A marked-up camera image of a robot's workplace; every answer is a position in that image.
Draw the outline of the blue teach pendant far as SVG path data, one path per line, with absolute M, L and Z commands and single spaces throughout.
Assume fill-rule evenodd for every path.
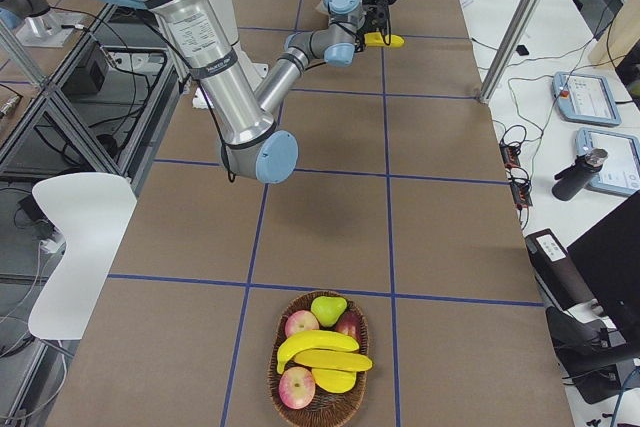
M 601 75 L 556 72 L 552 93 L 558 111 L 566 121 L 604 127 L 621 124 L 608 81 Z

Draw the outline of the blue teach pendant near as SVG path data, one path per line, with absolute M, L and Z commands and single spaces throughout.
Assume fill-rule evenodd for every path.
M 585 154 L 596 148 L 607 152 L 601 171 L 587 189 L 629 197 L 639 190 L 639 139 L 632 135 L 589 127 L 576 134 L 576 152 Z

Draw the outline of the blue teach pendant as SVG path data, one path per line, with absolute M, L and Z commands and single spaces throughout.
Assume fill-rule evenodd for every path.
M 639 139 L 632 135 L 589 127 L 576 134 L 576 152 L 585 154 L 596 148 L 607 152 L 601 171 L 587 189 L 629 197 L 639 190 Z
M 566 121 L 604 127 L 621 124 L 608 81 L 601 75 L 556 72 L 552 93 L 558 111 Z

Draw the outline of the yellow lemon fruit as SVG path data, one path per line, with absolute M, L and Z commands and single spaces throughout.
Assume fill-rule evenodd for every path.
M 352 390 L 357 381 L 355 372 L 312 368 L 315 383 L 329 393 L 342 394 Z

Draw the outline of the red apple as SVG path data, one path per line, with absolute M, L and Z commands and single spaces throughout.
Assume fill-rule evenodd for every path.
M 286 320 L 284 333 L 287 338 L 304 331 L 319 330 L 320 324 L 316 316 L 309 310 L 297 310 Z
M 282 374 L 278 393 L 283 404 L 294 410 L 308 406 L 315 396 L 316 384 L 312 373 L 304 367 L 291 367 Z

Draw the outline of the red apple back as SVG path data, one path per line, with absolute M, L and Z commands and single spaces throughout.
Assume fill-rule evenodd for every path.
M 316 316 L 309 310 L 297 310 L 286 320 L 284 333 L 287 338 L 304 331 L 319 330 L 320 324 Z

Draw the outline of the black box with label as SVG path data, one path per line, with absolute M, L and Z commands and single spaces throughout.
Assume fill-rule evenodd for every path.
M 533 268 L 561 309 L 595 299 L 566 248 L 550 229 L 527 235 L 525 245 Z

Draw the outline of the green yellow pear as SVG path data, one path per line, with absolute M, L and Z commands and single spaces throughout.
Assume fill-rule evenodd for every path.
M 311 312 L 322 327 L 333 327 L 346 311 L 347 300 L 340 296 L 319 296 L 311 303 Z

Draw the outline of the black water bottle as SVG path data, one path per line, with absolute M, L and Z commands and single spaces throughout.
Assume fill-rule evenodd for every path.
M 602 170 L 608 156 L 608 152 L 601 148 L 577 155 L 572 165 L 554 175 L 552 195 L 561 201 L 573 199 Z

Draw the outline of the yellow banana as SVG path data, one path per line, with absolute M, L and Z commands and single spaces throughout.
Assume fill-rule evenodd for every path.
M 323 349 L 302 351 L 293 360 L 306 367 L 348 372 L 364 372 L 373 367 L 373 361 L 366 355 Z
M 277 350 L 276 372 L 282 374 L 286 364 L 298 353 L 310 349 L 355 352 L 359 343 L 351 336 L 334 331 L 307 330 L 288 337 Z
M 367 47 L 401 48 L 405 44 L 403 37 L 395 34 L 384 35 L 380 32 L 370 32 L 364 35 Z

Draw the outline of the aluminium frame post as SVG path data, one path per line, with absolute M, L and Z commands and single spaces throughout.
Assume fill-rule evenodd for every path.
M 520 0 L 482 82 L 478 100 L 488 105 L 540 0 Z

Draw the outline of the orange circuit board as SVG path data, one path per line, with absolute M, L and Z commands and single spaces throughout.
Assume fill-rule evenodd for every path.
M 531 201 L 532 182 L 529 173 L 519 160 L 520 145 L 500 142 L 499 150 L 515 207 L 518 210 L 528 209 L 533 205 Z

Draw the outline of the small black puck device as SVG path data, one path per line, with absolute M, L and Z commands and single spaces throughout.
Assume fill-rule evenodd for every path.
M 520 56 L 528 56 L 529 55 L 529 50 L 526 48 L 525 45 L 518 45 L 516 47 L 516 52 L 520 55 Z

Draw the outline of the black monitor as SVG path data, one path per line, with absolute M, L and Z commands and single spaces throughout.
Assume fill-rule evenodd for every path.
M 569 246 L 570 257 L 604 313 L 639 336 L 639 194 L 634 193 Z

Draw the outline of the red apple front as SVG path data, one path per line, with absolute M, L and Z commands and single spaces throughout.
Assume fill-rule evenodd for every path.
M 294 410 L 308 406 L 315 396 L 316 384 L 312 373 L 304 367 L 291 367 L 282 374 L 278 393 L 283 404 Z

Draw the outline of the red mango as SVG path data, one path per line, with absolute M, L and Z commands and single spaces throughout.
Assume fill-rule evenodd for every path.
M 345 311 L 333 326 L 335 332 L 347 335 L 362 344 L 360 317 L 353 311 Z

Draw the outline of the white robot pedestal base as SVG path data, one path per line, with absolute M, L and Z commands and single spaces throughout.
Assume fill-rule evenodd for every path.
M 236 109 L 240 115 L 260 115 L 255 89 L 268 66 L 252 63 L 243 51 L 232 0 L 201 1 L 203 23 L 194 28 L 201 51 L 187 54 L 194 63 L 191 71 L 203 81 L 192 105 L 197 109 L 220 107 L 227 114 Z

